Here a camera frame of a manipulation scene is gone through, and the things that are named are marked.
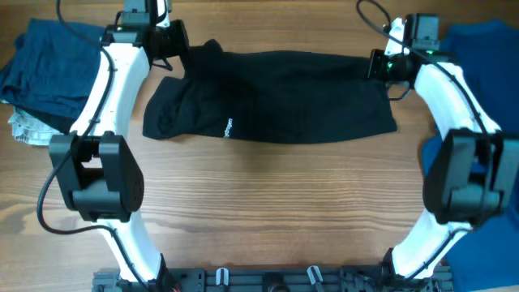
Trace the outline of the black t-shirt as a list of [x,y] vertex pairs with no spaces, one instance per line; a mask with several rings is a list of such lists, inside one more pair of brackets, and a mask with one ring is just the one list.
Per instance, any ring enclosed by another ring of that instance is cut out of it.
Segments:
[[181,79],[160,82],[143,135],[322,144],[394,132],[386,88],[365,76],[368,63],[300,51],[226,52],[210,40],[182,59]]

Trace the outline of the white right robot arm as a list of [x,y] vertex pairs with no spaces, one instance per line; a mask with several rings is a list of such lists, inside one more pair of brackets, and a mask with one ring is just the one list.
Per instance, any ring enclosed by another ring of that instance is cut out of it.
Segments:
[[383,283],[417,286],[468,234],[503,214],[518,173],[518,136],[503,131],[478,103],[452,55],[440,51],[439,18],[410,14],[376,31],[388,38],[371,53],[367,76],[407,84],[426,103],[440,149],[422,187],[425,208],[406,238],[388,251]]

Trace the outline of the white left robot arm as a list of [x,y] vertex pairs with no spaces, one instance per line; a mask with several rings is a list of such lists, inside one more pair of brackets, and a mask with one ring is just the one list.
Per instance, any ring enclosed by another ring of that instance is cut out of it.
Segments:
[[144,176],[127,144],[136,98],[150,69],[169,70],[168,58],[188,53],[184,24],[170,20],[170,12],[169,1],[126,1],[99,39],[86,40],[100,53],[97,76],[69,132],[49,142],[53,169],[37,201],[40,225],[61,234],[43,215],[46,193],[56,180],[66,207],[87,222],[67,234],[97,230],[115,256],[114,291],[182,288],[149,238],[139,210]]

